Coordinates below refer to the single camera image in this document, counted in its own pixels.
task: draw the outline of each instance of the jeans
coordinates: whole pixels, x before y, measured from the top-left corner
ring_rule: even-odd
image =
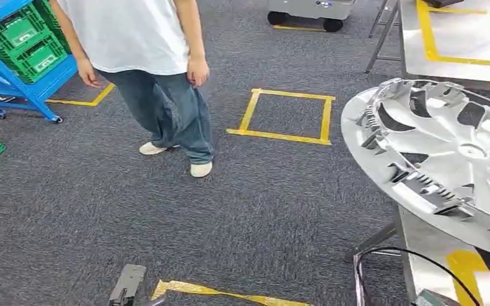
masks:
[[[151,132],[155,147],[180,145],[193,164],[212,161],[211,120],[207,103],[190,84],[185,73],[152,75],[140,70],[99,72],[119,89],[132,116]],[[169,103],[173,103],[177,109],[176,122]]]

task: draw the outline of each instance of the white shoe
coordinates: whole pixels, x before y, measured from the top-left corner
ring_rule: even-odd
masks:
[[[196,178],[206,177],[213,169],[213,163],[191,164],[191,175]]]
[[[155,155],[166,151],[168,148],[155,147],[151,142],[140,147],[140,153],[143,155]]]

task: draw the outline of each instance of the crate handle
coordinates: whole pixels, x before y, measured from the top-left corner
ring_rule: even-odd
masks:
[[[43,62],[41,62],[39,65],[37,65],[36,67],[38,68],[38,71],[42,71],[46,67],[50,66],[55,60],[56,60],[56,57],[53,55],[50,55]]]
[[[21,42],[24,42],[24,41],[28,40],[31,37],[33,37],[33,35],[31,35],[31,33],[25,33],[25,35],[23,35],[20,38],[18,38],[18,40],[21,41]]]

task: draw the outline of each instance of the black cable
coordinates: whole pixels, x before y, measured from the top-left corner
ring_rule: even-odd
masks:
[[[365,285],[364,285],[364,281],[363,281],[363,278],[362,278],[362,274],[361,274],[361,271],[360,271],[360,266],[361,266],[361,263],[362,263],[362,259],[365,255],[367,254],[370,254],[370,253],[373,253],[373,252],[378,252],[378,251],[399,251],[399,252],[406,252],[406,253],[409,253],[409,254],[413,254],[413,255],[416,255],[420,258],[423,258],[425,260],[427,260],[428,262],[434,264],[435,266],[441,268],[444,272],[450,274],[450,276],[456,280],[456,282],[463,288],[463,290],[465,290],[466,294],[470,297],[470,299],[472,300],[472,302],[476,305],[476,306],[480,306],[480,302],[478,302],[478,300],[474,297],[474,295],[472,294],[472,292],[470,292],[470,290],[468,289],[467,286],[465,286],[465,284],[463,284],[463,282],[461,281],[461,279],[459,279],[459,277],[457,277],[455,274],[453,274],[450,270],[446,269],[443,265],[437,263],[436,261],[432,260],[431,258],[425,256],[425,255],[422,255],[420,253],[417,253],[417,252],[414,252],[414,251],[411,251],[411,250],[407,250],[407,249],[402,249],[400,247],[378,247],[378,248],[375,248],[375,249],[370,249],[366,252],[363,252],[362,254],[360,254],[360,256],[358,257],[358,260],[356,262],[356,265],[357,265],[357,268],[356,268],[356,273],[358,275],[358,281],[360,283],[360,286],[363,287],[363,290],[364,290],[364,293],[365,295],[367,296],[367,291],[365,290]]]

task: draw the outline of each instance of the carpet floor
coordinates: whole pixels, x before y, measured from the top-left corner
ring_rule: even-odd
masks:
[[[149,135],[117,90],[97,107],[51,105],[64,117],[59,125],[10,110],[0,120],[0,305],[107,305],[126,263],[147,267],[140,302],[163,279],[315,305],[354,303],[343,254],[393,214],[339,130],[352,96],[399,74],[392,62],[362,73],[376,43],[366,38],[379,3],[371,2],[359,1],[330,34],[273,29],[264,1],[199,0],[212,69],[202,92],[217,150],[202,180],[188,176],[180,150],[138,153]],[[396,45],[390,37],[387,48]],[[253,88],[335,96],[333,145],[228,134]],[[76,78],[58,98],[95,95]],[[261,97],[251,128],[319,136],[321,118],[321,101]],[[404,305],[398,259],[371,257],[364,268],[375,304]],[[176,292],[168,301],[256,305]]]

